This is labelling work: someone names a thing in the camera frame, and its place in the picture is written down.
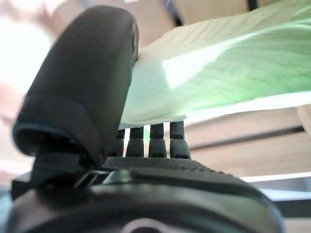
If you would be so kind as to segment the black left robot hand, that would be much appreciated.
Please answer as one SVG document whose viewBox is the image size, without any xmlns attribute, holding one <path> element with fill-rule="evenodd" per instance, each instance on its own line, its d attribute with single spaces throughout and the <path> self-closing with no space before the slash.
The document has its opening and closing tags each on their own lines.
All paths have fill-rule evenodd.
<svg viewBox="0 0 311 233">
<path fill-rule="evenodd" d="M 7 233 L 282 233 L 262 192 L 190 158 L 183 123 L 172 122 L 171 158 L 162 125 L 119 130 L 138 58 L 126 10 L 96 6 L 60 35 L 26 94 L 12 134 L 35 158 L 12 181 Z"/>
</svg>

